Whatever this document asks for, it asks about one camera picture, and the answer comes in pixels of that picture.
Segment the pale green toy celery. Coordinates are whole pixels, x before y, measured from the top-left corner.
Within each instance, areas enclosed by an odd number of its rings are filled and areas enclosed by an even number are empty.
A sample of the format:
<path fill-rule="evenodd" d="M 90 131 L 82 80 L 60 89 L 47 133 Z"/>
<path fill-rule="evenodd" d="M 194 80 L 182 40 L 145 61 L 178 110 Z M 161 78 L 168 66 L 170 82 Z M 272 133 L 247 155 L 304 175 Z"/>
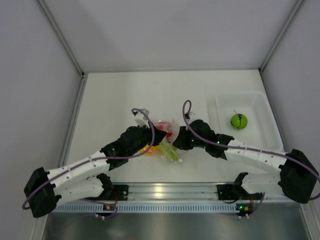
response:
<path fill-rule="evenodd" d="M 162 152 L 163 159 L 171 163 L 178 163 L 181 161 L 181 157 L 176 151 L 176 149 L 168 142 L 161 142 L 158 148 Z"/>

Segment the clear polka dot zip bag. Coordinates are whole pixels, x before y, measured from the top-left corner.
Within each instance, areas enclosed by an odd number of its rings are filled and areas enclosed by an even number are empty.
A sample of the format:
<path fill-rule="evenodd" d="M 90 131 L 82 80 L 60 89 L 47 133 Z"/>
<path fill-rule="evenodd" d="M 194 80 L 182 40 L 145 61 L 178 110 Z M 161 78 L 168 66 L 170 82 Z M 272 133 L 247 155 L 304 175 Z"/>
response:
<path fill-rule="evenodd" d="M 154 124 L 154 126 L 156 126 L 156 123 L 158 121 L 167 121 L 167 122 L 172 122 L 173 124 L 173 135 L 171 137 L 165 137 L 162 142 L 167 142 L 169 143 L 170 145 L 173 146 L 173 142 L 176 140 L 176 138 L 178 137 L 178 134 L 179 134 L 179 131 L 180 131 L 180 126 L 175 122 L 174 119 L 172 120 L 159 120 L 159 119 L 152 119 L 152 123 Z M 180 162 L 177 162 L 177 163 L 181 163 L 182 162 L 182 156 L 187 152 L 186 150 L 180 150 L 176 147 L 174 147 L 176 149 L 176 151 L 178 152 L 178 154 L 180 155 L 180 158 L 181 158 L 181 161 Z M 160 154 L 156 154 L 156 155 L 148 155 L 146 154 L 147 156 L 158 156 L 158 157 L 161 157 L 163 159 L 163 155 L 162 155 L 162 152 L 160 152 Z"/>

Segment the red toy pepper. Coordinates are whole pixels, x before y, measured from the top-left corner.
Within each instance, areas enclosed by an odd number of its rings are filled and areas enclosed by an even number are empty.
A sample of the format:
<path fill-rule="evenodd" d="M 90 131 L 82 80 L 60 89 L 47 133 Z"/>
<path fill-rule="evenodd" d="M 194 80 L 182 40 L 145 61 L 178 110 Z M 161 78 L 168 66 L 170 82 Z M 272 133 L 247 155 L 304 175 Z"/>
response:
<path fill-rule="evenodd" d="M 169 121 L 158 121 L 156 124 L 155 124 L 155 127 L 161 131 L 164 131 L 166 132 L 166 136 L 167 137 L 171 137 L 174 133 L 173 131 L 173 123 L 172 122 L 169 122 Z"/>

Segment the green toy pepper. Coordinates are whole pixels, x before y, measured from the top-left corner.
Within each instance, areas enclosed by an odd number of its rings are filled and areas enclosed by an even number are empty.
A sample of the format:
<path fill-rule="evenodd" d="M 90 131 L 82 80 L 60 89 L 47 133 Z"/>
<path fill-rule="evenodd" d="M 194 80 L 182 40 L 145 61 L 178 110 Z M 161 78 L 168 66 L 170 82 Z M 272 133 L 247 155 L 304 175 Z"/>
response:
<path fill-rule="evenodd" d="M 231 126 L 238 130 L 242 130 L 246 128 L 249 122 L 248 118 L 242 113 L 238 113 L 235 110 L 233 111 L 234 111 L 234 115 L 230 119 Z"/>

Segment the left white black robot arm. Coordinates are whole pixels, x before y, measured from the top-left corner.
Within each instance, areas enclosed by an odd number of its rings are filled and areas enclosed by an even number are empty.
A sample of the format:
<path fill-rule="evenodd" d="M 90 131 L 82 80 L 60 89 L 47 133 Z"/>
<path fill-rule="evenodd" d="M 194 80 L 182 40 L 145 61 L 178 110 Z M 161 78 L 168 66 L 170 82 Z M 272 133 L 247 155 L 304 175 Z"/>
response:
<path fill-rule="evenodd" d="M 131 126 L 89 157 L 60 168 L 35 169 L 24 187 L 26 200 L 22 208 L 40 218 L 65 203 L 109 199 L 114 186 L 107 172 L 141 156 L 145 146 L 159 145 L 166 135 L 155 126 Z"/>

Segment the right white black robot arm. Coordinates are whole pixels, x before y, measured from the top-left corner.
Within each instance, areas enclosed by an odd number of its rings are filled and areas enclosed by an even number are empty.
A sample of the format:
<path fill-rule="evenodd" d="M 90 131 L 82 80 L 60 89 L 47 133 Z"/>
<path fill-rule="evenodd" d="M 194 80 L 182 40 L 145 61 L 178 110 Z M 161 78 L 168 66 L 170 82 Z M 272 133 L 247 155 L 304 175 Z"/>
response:
<path fill-rule="evenodd" d="M 289 199 L 306 204 L 319 173 L 306 155 L 297 149 L 291 152 L 272 152 L 246 145 L 232 136 L 215 133 L 201 119 L 182 126 L 173 142 L 179 150 L 202 148 L 210 156 L 228 162 L 242 163 L 261 170 L 260 174 L 241 172 L 233 183 L 233 192 L 240 199 L 250 194 L 283 194 Z"/>

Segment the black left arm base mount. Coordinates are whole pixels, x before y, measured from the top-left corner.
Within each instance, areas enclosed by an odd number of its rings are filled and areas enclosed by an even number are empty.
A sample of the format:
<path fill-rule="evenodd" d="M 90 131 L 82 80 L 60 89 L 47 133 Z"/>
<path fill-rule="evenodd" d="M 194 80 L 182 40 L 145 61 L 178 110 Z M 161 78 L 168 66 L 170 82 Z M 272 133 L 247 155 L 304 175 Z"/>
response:
<path fill-rule="evenodd" d="M 90 201 L 127 201 L 129 186 L 127 184 L 115 184 L 112 189 L 103 190 L 97 197 L 87 197 Z"/>

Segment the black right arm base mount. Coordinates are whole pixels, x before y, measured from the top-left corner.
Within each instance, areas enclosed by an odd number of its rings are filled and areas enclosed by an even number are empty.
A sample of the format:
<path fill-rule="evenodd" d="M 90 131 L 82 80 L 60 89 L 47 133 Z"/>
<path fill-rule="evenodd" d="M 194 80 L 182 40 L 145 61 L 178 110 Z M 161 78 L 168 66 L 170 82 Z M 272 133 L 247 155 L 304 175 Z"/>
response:
<path fill-rule="evenodd" d="M 233 183 L 218 184 L 217 194 L 220 201 L 249 200 L 250 194 L 242 187 L 247 172 L 241 172 Z"/>

